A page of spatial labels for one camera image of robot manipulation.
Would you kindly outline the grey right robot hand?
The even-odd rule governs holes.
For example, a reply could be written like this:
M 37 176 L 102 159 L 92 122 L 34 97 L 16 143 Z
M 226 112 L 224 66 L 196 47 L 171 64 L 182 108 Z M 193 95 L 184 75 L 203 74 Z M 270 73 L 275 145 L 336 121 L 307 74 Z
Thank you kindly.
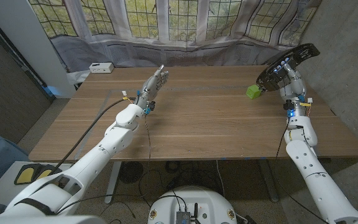
M 291 68 L 287 61 L 281 61 L 274 69 L 275 73 L 284 72 L 283 87 L 279 89 L 288 117 L 306 116 L 306 85 L 300 73 Z

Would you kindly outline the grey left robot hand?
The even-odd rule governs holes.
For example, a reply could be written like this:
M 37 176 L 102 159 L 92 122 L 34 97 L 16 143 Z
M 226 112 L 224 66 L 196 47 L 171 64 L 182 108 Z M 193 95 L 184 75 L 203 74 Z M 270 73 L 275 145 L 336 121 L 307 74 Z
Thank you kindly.
M 144 82 L 138 97 L 134 104 L 146 109 L 149 102 L 153 101 L 157 96 L 158 91 L 166 84 L 169 77 L 169 72 L 164 72 L 164 65 L 161 65 L 155 73 Z

